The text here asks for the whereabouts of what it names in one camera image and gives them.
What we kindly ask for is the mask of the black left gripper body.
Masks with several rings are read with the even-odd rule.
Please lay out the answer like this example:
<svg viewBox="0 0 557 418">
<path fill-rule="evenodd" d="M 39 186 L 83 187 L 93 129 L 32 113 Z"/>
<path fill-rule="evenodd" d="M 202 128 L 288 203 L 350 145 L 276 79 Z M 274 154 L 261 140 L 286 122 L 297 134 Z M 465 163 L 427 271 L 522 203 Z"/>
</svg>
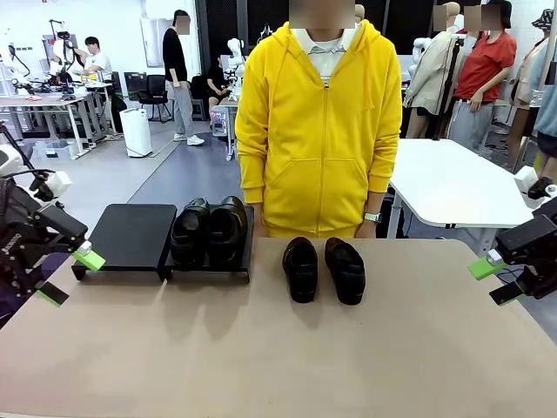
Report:
<svg viewBox="0 0 557 418">
<path fill-rule="evenodd" d="M 36 214 L 24 220 L 0 218 L 0 293 L 7 301 L 26 301 L 37 288 L 39 267 L 26 254 L 26 233 L 33 232 Z"/>
</svg>

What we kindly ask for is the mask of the matte black loafer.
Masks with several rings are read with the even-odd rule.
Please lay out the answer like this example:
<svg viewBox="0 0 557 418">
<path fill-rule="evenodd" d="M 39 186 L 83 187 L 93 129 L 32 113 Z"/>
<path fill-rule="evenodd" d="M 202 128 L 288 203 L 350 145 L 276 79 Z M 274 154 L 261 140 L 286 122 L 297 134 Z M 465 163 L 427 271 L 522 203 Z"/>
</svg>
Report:
<svg viewBox="0 0 557 418">
<path fill-rule="evenodd" d="M 366 288 L 365 264 L 358 251 L 342 239 L 329 238 L 325 243 L 325 263 L 339 301 L 358 305 Z"/>
<path fill-rule="evenodd" d="M 289 242 L 282 259 L 291 299 L 296 303 L 310 303 L 317 291 L 318 255 L 312 242 L 297 237 Z"/>
</svg>

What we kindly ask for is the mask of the person's right forearm yellow sleeve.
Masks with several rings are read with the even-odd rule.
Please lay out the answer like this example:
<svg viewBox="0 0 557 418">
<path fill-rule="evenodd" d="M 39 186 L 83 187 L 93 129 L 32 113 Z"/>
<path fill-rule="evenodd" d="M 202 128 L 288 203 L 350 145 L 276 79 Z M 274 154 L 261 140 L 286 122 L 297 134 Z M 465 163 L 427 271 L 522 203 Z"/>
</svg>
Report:
<svg viewBox="0 0 557 418">
<path fill-rule="evenodd" d="M 262 204 L 265 189 L 267 140 L 246 139 L 238 142 L 241 188 L 248 204 Z"/>
</svg>

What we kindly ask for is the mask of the black metal shoe stand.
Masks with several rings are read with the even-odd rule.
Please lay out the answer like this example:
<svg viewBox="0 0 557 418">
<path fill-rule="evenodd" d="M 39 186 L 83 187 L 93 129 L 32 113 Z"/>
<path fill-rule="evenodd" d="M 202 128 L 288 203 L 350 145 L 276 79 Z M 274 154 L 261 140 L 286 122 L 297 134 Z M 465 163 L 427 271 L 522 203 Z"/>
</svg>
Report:
<svg viewBox="0 0 557 418">
<path fill-rule="evenodd" d="M 170 253 L 166 261 L 166 265 L 171 269 L 171 276 L 174 273 L 186 273 L 192 277 L 199 277 L 200 279 L 213 278 L 215 280 L 222 280 L 224 282 L 247 284 L 250 282 L 251 271 L 251 258 L 252 258 L 252 242 L 253 242 L 253 224 L 254 224 L 254 211 L 250 206 L 245 205 L 245 210 L 248 218 L 248 229 L 245 237 L 245 245 L 243 252 L 237 258 L 227 265 L 213 266 L 208 257 L 207 241 L 205 251 L 205 262 L 202 266 L 184 267 L 174 263 L 171 257 L 171 235 L 170 235 Z"/>
<path fill-rule="evenodd" d="M 166 265 L 174 205 L 110 204 L 94 227 L 90 242 L 105 259 L 92 271 L 81 262 L 71 267 L 76 280 L 99 285 L 153 285 L 171 277 Z"/>
</svg>

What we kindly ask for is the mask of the black light stand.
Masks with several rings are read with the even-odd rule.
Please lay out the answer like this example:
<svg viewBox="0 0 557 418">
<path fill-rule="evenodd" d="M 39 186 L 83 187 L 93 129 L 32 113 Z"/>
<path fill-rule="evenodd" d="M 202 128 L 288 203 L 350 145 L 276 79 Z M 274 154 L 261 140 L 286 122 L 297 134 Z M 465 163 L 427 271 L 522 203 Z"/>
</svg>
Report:
<svg viewBox="0 0 557 418">
<path fill-rule="evenodd" d="M 454 40 L 453 51 L 452 51 L 452 56 L 451 56 L 451 62 L 450 62 L 449 68 L 448 68 L 448 73 L 447 73 L 446 80 L 445 80 L 445 83 L 444 83 L 444 86 L 443 86 L 443 91 L 442 91 L 442 96 L 441 96 L 441 101 L 440 101 L 440 107 L 439 107 L 440 112 L 439 112 L 437 124 L 435 125 L 435 130 L 433 132 L 433 140 L 434 141 L 438 141 L 440 139 L 442 118 L 443 118 L 443 115 L 446 112 L 446 104 L 448 102 L 449 93 L 450 93 L 451 86 L 452 86 L 452 83 L 453 83 L 453 74 L 454 74 L 454 70 L 455 70 L 455 67 L 456 67 L 456 61 L 457 61 L 458 55 L 460 53 L 460 48 L 464 44 L 464 38 L 461 37 L 460 34 L 452 35 L 452 39 Z"/>
</svg>

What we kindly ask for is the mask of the clear plastic storage box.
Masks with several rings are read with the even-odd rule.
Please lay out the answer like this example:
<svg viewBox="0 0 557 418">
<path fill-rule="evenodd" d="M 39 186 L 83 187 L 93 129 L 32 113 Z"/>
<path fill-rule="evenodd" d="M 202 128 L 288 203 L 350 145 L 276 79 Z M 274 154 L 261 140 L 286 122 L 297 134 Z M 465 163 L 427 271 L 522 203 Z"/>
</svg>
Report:
<svg viewBox="0 0 557 418">
<path fill-rule="evenodd" d="M 79 150 L 77 143 L 73 140 L 41 140 L 33 146 L 33 156 L 35 158 L 53 159 L 77 159 Z"/>
</svg>

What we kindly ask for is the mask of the black tripod leg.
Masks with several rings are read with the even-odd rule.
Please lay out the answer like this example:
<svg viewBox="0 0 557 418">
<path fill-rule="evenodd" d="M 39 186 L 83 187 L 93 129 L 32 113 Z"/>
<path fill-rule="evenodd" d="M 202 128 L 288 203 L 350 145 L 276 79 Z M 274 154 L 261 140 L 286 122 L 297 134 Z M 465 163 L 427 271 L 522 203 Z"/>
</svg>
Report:
<svg viewBox="0 0 557 418">
<path fill-rule="evenodd" d="M 8 131 L 5 123 L 0 120 L 0 172 L 12 173 L 25 166 L 26 170 L 34 169 L 31 163 L 33 148 L 31 145 L 15 140 Z"/>
</svg>

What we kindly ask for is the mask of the white air purifier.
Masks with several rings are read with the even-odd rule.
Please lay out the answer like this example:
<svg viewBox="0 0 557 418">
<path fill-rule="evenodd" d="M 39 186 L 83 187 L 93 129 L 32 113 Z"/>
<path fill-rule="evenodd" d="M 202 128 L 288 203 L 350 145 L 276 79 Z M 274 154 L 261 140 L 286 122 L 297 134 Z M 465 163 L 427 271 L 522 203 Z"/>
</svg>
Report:
<svg viewBox="0 0 557 418">
<path fill-rule="evenodd" d="M 152 154 L 149 120 L 145 109 L 130 108 L 119 112 L 127 155 L 145 158 Z"/>
</svg>

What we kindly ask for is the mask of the grey workbench table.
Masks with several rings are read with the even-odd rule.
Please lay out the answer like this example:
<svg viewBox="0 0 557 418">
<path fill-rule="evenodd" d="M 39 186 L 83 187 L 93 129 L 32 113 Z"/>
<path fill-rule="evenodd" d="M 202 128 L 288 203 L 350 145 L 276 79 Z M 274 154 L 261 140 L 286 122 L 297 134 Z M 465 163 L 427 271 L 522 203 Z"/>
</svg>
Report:
<svg viewBox="0 0 557 418">
<path fill-rule="evenodd" d="M 94 82 L 79 87 L 71 95 L 0 97 L 0 120 L 9 119 L 7 124 L 20 142 L 34 129 L 48 132 L 40 140 L 73 140 L 82 158 L 98 142 L 117 134 L 110 92 L 110 84 Z"/>
</svg>

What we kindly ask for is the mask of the mannequin in teal top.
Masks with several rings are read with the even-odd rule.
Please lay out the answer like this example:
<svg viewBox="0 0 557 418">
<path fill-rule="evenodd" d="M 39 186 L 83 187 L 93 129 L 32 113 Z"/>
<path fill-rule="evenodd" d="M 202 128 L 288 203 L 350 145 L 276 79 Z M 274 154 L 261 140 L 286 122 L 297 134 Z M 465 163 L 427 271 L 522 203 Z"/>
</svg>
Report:
<svg viewBox="0 0 557 418">
<path fill-rule="evenodd" d="M 540 51 L 532 67 L 530 86 L 533 90 L 537 89 L 540 80 L 546 81 L 547 77 L 542 77 L 543 65 L 547 53 L 548 44 L 545 44 Z M 554 47 L 552 61 L 557 63 L 557 43 Z M 538 176 L 548 177 L 557 183 L 557 82 L 546 84 L 541 106 L 534 124 L 537 131 L 538 143 Z"/>
</svg>

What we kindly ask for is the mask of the black white robot rig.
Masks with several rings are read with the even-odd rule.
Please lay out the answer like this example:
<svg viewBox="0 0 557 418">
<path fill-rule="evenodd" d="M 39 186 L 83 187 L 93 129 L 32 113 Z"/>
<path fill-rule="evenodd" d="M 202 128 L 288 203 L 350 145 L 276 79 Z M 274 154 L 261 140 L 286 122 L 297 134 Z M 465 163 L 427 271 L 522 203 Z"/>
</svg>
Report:
<svg viewBox="0 0 557 418">
<path fill-rule="evenodd" d="M 8 97 L 31 96 L 34 91 L 28 76 L 30 69 L 17 56 L 11 44 L 0 43 L 0 81 Z"/>
<path fill-rule="evenodd" d="M 82 75 L 81 58 L 76 53 L 74 36 L 65 26 L 64 21 L 49 20 L 50 35 L 43 35 L 43 44 L 48 60 L 48 76 L 54 84 L 78 81 Z"/>
</svg>

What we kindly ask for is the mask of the seated person white shirt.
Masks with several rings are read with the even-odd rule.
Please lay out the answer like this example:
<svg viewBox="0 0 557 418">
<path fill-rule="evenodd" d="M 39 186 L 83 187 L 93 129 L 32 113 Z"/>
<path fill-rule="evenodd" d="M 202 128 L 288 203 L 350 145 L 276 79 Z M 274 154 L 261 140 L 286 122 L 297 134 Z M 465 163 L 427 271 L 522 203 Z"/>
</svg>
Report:
<svg viewBox="0 0 557 418">
<path fill-rule="evenodd" d="M 111 82 L 111 61 L 101 50 L 98 39 L 96 37 L 87 37 L 84 43 L 88 50 L 85 54 L 84 72 L 86 74 L 97 74 L 104 82 Z"/>
</svg>

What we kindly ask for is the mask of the mannequin in red shirt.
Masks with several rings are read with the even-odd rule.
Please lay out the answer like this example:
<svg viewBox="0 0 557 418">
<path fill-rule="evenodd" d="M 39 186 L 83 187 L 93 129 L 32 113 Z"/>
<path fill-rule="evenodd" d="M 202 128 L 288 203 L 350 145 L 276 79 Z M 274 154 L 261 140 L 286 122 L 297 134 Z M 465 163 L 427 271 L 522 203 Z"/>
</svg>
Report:
<svg viewBox="0 0 557 418">
<path fill-rule="evenodd" d="M 482 34 L 462 67 L 448 138 L 478 151 L 493 120 L 493 109 L 503 81 L 509 76 L 517 53 L 511 28 L 509 0 L 488 0 L 482 5 Z"/>
</svg>

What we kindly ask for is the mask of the standing person black top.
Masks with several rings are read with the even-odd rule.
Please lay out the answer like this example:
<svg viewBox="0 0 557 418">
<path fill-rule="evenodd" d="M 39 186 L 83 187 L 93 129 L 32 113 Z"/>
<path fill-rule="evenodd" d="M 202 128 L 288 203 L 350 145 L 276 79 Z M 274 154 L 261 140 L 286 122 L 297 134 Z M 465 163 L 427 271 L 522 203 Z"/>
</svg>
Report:
<svg viewBox="0 0 557 418">
<path fill-rule="evenodd" d="M 205 141 L 193 132 L 192 103 L 188 84 L 185 55 L 178 35 L 178 22 L 190 29 L 191 19 L 185 10 L 174 12 L 172 25 L 163 37 L 163 61 L 166 83 L 171 87 L 174 98 L 175 141 L 184 141 L 188 146 L 200 146 Z"/>
</svg>

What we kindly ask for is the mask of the seated person black clothes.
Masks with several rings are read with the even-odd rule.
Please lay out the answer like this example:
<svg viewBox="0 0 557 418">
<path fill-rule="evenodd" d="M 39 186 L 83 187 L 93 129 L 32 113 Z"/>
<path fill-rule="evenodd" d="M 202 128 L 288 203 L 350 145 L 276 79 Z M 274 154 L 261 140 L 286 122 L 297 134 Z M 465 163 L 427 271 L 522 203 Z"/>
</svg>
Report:
<svg viewBox="0 0 557 418">
<path fill-rule="evenodd" d="M 211 110 L 215 105 L 220 104 L 231 94 L 229 82 L 225 80 L 225 73 L 220 56 L 213 60 L 211 68 L 206 76 L 208 105 Z"/>
</svg>

